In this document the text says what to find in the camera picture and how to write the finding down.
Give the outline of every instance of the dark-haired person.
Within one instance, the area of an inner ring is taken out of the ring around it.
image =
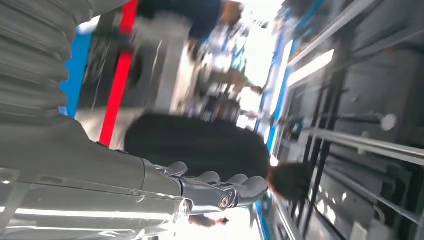
[[[242,16],[241,4],[227,0],[141,0],[138,16],[153,19],[168,12],[185,17],[192,23],[191,44],[207,38],[217,25],[233,25]]]
[[[311,177],[304,164],[271,167],[260,135],[223,120],[145,113],[128,128],[124,150],[156,165],[184,162],[187,176],[214,171],[222,182],[237,174],[260,176],[271,190],[291,201],[304,199]]]

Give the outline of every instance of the round bolt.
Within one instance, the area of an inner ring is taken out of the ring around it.
[[[226,209],[229,204],[230,204],[230,197],[227,195],[221,196],[221,199],[219,201],[219,208]]]

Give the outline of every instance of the red stripe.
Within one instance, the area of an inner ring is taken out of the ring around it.
[[[119,31],[121,34],[131,34],[137,16],[137,0],[131,0],[123,6],[122,20]]]
[[[123,6],[122,21],[119,26],[121,34],[131,34],[137,15],[137,0],[131,0]],[[103,127],[101,129],[99,142],[110,146],[112,135],[114,134],[115,124],[117,122],[118,112],[124,96],[127,78],[130,73],[133,53],[130,51],[121,52],[116,67],[115,79],[113,81],[109,100],[107,103],[106,114],[104,116]]]

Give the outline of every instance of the blue shirt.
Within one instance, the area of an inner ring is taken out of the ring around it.
[[[158,12],[172,12],[189,19],[190,37],[203,40],[211,34],[224,10],[222,0],[142,0],[138,15],[154,18]]]

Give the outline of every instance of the robotic hand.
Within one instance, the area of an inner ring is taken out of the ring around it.
[[[244,174],[237,174],[227,182],[221,182],[214,171],[207,171],[198,177],[183,176],[188,171],[183,162],[155,167],[180,186],[181,196],[189,201],[192,215],[250,206],[268,189],[265,179],[260,176],[248,178]]]

